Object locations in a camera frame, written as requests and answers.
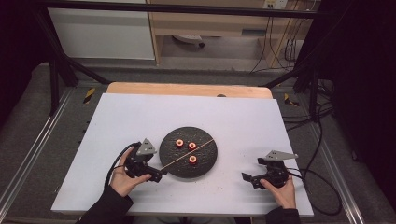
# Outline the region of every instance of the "hand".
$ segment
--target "hand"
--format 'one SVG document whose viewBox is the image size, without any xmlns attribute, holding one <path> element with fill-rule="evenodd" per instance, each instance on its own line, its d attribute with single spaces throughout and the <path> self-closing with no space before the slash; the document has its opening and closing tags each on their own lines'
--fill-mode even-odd
<svg viewBox="0 0 396 224">
<path fill-rule="evenodd" d="M 120 158 L 119 165 L 123 165 L 129 153 L 132 151 L 132 147 L 129 148 Z M 110 186 L 113 188 L 120 196 L 127 196 L 134 187 L 138 184 L 148 181 L 151 175 L 141 175 L 136 178 L 131 178 L 125 173 L 125 167 L 117 167 L 113 171 L 113 176 L 111 177 Z"/>
<path fill-rule="evenodd" d="M 260 183 L 262 183 L 262 185 L 265 186 L 266 189 L 271 191 L 271 193 L 275 197 L 275 201 L 284 209 L 296 208 L 295 189 L 291 175 L 289 175 L 285 186 L 280 189 L 274 187 L 270 182 L 265 179 L 261 179 Z"/>
</svg>

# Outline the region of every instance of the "white tabletop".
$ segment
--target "white tabletop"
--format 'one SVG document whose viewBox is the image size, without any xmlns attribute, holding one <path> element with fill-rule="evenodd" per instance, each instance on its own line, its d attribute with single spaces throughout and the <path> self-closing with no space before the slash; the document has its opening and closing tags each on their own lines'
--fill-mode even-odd
<svg viewBox="0 0 396 224">
<path fill-rule="evenodd" d="M 208 132 L 218 159 L 205 175 L 182 179 L 171 174 L 130 194 L 133 215 L 257 217 L 277 207 L 271 193 L 254 189 L 241 173 L 262 175 L 257 158 L 271 150 L 292 153 L 276 100 L 203 96 L 103 94 L 51 210 L 87 211 L 100 197 L 113 161 L 129 144 L 148 138 L 158 149 L 174 129 Z M 161 169 L 158 154 L 149 161 Z M 287 160 L 297 168 L 295 160 Z M 297 208 L 313 216 L 304 185 L 294 178 Z"/>
</svg>

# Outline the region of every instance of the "black sleeve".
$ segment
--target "black sleeve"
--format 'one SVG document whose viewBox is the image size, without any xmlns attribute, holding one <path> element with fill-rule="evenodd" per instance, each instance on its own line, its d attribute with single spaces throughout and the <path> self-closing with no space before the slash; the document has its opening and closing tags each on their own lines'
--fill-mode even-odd
<svg viewBox="0 0 396 224">
<path fill-rule="evenodd" d="M 265 216 L 267 224 L 300 224 L 300 216 L 297 209 L 283 209 L 278 207 Z"/>
<path fill-rule="evenodd" d="M 108 186 L 99 200 L 88 210 L 76 224 L 87 223 L 121 223 L 129 208 L 134 204 L 129 196 L 122 198 Z"/>
</svg>

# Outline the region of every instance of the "wall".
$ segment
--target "wall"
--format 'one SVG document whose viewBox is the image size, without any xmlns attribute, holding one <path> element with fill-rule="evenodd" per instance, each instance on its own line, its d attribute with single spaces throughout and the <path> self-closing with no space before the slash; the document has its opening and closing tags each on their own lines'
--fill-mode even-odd
<svg viewBox="0 0 396 224">
<path fill-rule="evenodd" d="M 144 0 L 95 0 L 145 3 Z M 73 58 L 154 60 L 146 12 L 49 8 L 64 52 Z"/>
</svg>

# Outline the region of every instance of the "black circular disc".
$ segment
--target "black circular disc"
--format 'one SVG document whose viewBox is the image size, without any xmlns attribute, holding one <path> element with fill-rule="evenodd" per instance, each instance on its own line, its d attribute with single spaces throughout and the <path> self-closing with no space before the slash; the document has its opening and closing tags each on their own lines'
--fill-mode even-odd
<svg viewBox="0 0 396 224">
<path fill-rule="evenodd" d="M 182 148 L 176 147 L 176 140 L 181 139 L 184 142 Z M 183 127 L 173 130 L 165 136 L 160 146 L 160 160 L 163 166 L 176 161 L 180 157 L 191 152 L 189 150 L 189 143 L 193 142 L 196 144 L 196 150 L 190 155 L 183 157 L 179 161 L 165 168 L 166 171 L 172 175 L 181 178 L 195 178 L 206 174 L 215 164 L 216 158 L 218 157 L 218 148 L 214 140 L 212 140 L 207 132 L 194 128 L 194 127 Z M 190 156 L 195 156 L 197 162 L 190 164 Z"/>
</svg>

